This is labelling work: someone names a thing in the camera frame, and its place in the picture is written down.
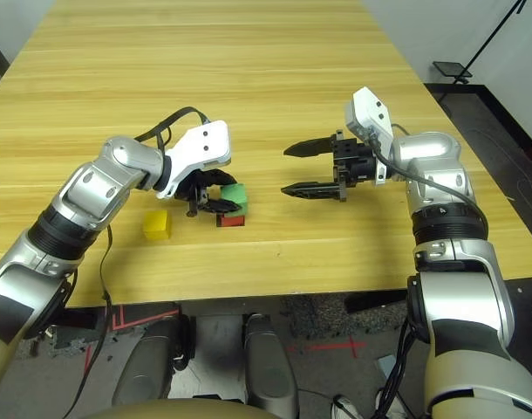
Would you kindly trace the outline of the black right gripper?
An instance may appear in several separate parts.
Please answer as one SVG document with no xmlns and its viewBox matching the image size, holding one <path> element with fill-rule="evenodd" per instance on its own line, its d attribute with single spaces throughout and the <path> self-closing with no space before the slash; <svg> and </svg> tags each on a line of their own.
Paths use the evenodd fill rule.
<svg viewBox="0 0 532 419">
<path fill-rule="evenodd" d="M 331 152 L 334 182 L 297 182 L 282 187 L 281 191 L 297 198 L 345 202 L 348 188 L 375 178 L 376 157 L 372 149 L 356 138 L 345 139 L 341 129 L 330 137 L 299 141 L 287 147 L 283 154 L 304 158 Z"/>
</svg>

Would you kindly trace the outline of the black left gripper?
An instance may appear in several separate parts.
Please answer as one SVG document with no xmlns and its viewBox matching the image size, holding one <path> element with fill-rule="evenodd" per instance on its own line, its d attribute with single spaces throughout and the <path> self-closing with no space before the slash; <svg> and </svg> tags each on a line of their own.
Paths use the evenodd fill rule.
<svg viewBox="0 0 532 419">
<path fill-rule="evenodd" d="M 177 187 L 176 199 L 188 203 L 187 216 L 195 217 L 199 211 L 213 214 L 236 212 L 236 203 L 225 199 L 209 199 L 208 188 L 237 184 L 230 174 L 216 168 L 191 172 Z"/>
</svg>

